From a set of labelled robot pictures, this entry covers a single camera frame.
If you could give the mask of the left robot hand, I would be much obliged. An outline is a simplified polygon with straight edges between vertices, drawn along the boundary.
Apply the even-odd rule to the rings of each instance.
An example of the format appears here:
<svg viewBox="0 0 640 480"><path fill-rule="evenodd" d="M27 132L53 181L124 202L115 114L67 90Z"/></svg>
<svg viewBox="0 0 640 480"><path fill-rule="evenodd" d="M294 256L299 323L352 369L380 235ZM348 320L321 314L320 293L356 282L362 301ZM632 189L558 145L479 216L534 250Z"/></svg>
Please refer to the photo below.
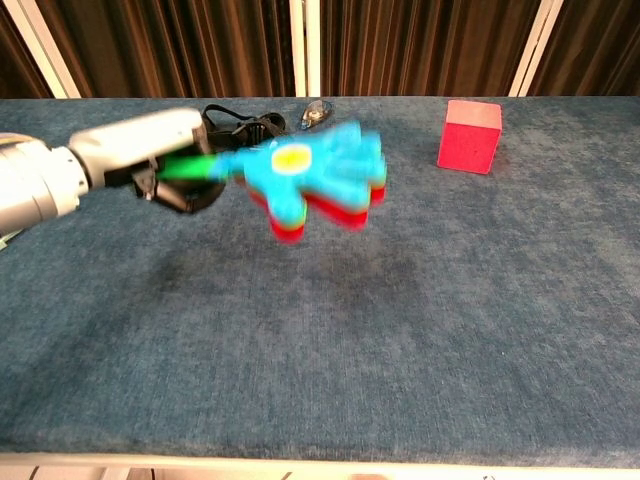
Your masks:
<svg viewBox="0 0 640 480"><path fill-rule="evenodd" d="M80 161L92 188L131 184L139 198L178 213L211 206L225 184L211 180L162 180L172 154L181 160L208 154L208 132L199 111L170 108L74 133L68 148Z"/></svg>

